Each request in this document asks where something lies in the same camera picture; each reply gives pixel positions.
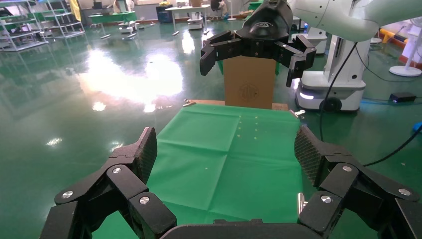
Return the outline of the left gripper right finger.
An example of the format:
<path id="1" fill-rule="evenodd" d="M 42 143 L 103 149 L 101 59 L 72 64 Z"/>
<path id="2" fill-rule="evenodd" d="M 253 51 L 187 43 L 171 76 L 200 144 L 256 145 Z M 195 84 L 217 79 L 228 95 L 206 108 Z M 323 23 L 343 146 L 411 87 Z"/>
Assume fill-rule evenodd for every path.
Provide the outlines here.
<path id="1" fill-rule="evenodd" d="M 300 126 L 294 153 L 314 194 L 298 206 L 298 222 L 326 239 L 345 210 L 380 239 L 419 239 L 422 205 L 417 192 L 359 163 L 344 147 L 319 140 Z"/>

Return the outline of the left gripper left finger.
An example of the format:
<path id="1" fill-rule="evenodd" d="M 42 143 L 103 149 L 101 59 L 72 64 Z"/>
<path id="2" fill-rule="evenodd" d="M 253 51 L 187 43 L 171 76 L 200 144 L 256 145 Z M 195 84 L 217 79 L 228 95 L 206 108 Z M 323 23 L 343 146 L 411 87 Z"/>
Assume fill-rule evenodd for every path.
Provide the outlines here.
<path id="1" fill-rule="evenodd" d="M 137 142 L 115 149 L 99 170 L 55 196 L 40 237 L 90 239 L 119 212 L 138 238 L 161 238 L 177 219 L 147 186 L 157 153 L 156 131 L 146 127 Z"/>

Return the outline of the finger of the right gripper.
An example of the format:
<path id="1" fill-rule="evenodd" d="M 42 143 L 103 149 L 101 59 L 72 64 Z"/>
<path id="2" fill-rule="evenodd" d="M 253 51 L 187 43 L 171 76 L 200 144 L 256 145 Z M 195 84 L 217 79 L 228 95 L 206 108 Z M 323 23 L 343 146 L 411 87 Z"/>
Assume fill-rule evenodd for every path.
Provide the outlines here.
<path id="1" fill-rule="evenodd" d="M 288 43 L 278 41 L 275 45 L 275 60 L 288 68 L 286 87 L 290 87 L 294 79 L 301 78 L 304 71 L 313 66 L 316 47 L 303 35 L 296 35 L 296 38 Z"/>
<path id="2" fill-rule="evenodd" d="M 223 31 L 203 41 L 199 63 L 201 75 L 207 75 L 217 61 L 240 56 L 243 44 L 243 40 L 236 38 L 231 30 Z"/>

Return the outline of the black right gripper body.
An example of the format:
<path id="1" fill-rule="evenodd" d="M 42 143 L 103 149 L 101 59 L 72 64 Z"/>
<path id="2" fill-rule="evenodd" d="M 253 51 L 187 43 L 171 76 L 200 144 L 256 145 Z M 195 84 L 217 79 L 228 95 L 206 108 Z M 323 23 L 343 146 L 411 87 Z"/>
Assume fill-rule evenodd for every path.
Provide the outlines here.
<path id="1" fill-rule="evenodd" d="M 264 1 L 237 30 L 243 56 L 272 59 L 278 53 L 276 42 L 289 40 L 293 13 L 285 0 Z"/>

